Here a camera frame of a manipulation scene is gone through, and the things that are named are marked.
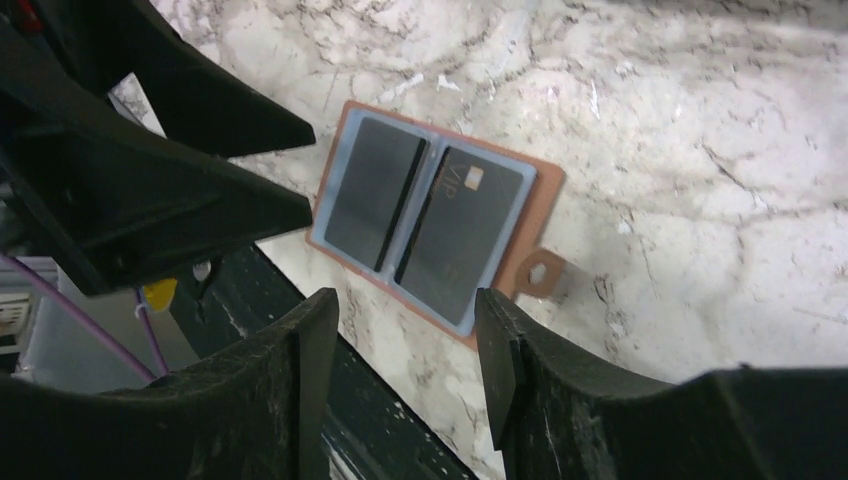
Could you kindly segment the brown leather card holder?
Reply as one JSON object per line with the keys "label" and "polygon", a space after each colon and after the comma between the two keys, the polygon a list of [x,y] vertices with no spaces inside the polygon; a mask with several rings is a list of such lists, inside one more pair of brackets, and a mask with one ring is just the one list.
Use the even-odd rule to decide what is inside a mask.
{"label": "brown leather card holder", "polygon": [[[379,271],[373,271],[362,266],[324,240],[330,212],[344,171],[347,168],[353,143],[360,123],[365,118],[383,121],[398,129],[420,136],[428,142],[412,188],[403,204],[401,216],[390,241],[384,263]],[[533,186],[518,214],[493,282],[488,287],[480,288],[494,288],[508,297],[514,297],[520,293],[536,297],[548,295],[554,285],[555,276],[562,269],[562,261],[560,258],[545,260],[539,241],[564,183],[563,169],[551,162],[523,155],[480,139],[356,101],[349,101],[344,106],[324,169],[314,208],[314,223],[308,233],[307,240],[311,246],[328,255],[350,272],[363,277],[389,293],[408,310],[467,346],[474,347],[476,344],[474,333],[474,298],[476,293],[471,303],[474,325],[468,336],[461,337],[438,323],[432,316],[425,314],[420,307],[414,304],[413,299],[394,283],[394,276],[404,249],[409,242],[416,219],[422,210],[424,199],[438,172],[442,153],[448,146],[477,147],[485,152],[501,154],[519,162],[527,163],[536,169]]]}

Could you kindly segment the black VIP card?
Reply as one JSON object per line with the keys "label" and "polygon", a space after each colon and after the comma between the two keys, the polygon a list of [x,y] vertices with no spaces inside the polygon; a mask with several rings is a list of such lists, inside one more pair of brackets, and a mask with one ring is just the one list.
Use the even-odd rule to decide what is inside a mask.
{"label": "black VIP card", "polygon": [[448,146],[394,283],[461,337],[474,325],[476,290],[492,284],[536,169],[477,147]]}

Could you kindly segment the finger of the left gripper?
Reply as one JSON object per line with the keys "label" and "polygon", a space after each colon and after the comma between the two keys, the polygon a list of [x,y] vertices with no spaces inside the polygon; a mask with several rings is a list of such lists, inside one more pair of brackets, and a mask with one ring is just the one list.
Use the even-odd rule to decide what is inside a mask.
{"label": "finger of the left gripper", "polygon": [[129,74],[83,88],[39,13],[1,17],[1,250],[48,256],[88,295],[172,277],[308,227],[308,200],[169,139]]}
{"label": "finger of the left gripper", "polygon": [[221,157],[316,141],[306,120],[185,42],[149,1],[42,1],[39,19],[63,67],[94,95],[135,75],[171,140]]}

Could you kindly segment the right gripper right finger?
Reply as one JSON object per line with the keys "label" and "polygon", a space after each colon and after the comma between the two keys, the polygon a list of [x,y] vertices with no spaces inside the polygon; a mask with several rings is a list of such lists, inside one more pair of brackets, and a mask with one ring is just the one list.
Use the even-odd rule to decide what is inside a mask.
{"label": "right gripper right finger", "polygon": [[475,302],[493,444],[511,479],[843,479],[843,368],[704,373],[612,364],[494,289]]}

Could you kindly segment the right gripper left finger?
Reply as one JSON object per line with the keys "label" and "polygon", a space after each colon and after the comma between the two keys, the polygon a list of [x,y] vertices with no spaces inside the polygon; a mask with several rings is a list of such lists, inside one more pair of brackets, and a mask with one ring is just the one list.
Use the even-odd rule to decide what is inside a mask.
{"label": "right gripper left finger", "polygon": [[5,479],[321,479],[339,302],[316,291],[261,331],[138,390],[1,382]]}

